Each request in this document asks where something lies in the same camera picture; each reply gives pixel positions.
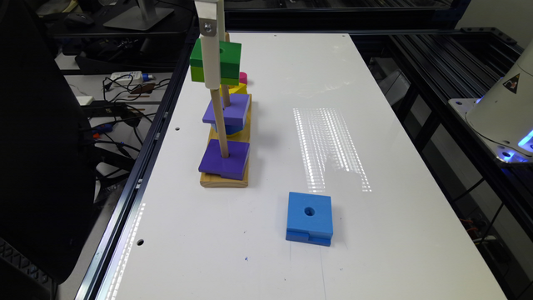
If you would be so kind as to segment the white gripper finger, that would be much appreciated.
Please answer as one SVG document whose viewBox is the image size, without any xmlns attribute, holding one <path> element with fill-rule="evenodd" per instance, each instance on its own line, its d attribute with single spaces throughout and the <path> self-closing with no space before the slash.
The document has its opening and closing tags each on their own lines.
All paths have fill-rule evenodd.
<svg viewBox="0 0 533 300">
<path fill-rule="evenodd" d="M 218 89 L 221 83 L 219 1 L 195 1 L 199 18 L 202 46 L 204 83 L 209 89 Z"/>
<path fill-rule="evenodd" d="M 221 42 L 226 41 L 225 27 L 225 3 L 224 0 L 218 0 L 218 35 Z"/>
</svg>

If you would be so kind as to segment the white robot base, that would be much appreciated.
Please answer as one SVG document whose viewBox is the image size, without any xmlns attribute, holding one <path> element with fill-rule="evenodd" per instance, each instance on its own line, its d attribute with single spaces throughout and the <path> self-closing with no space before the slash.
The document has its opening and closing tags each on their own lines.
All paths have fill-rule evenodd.
<svg viewBox="0 0 533 300">
<path fill-rule="evenodd" d="M 448 104 L 506 164 L 532 163 L 532 46 L 480 98 L 452 98 Z"/>
</svg>

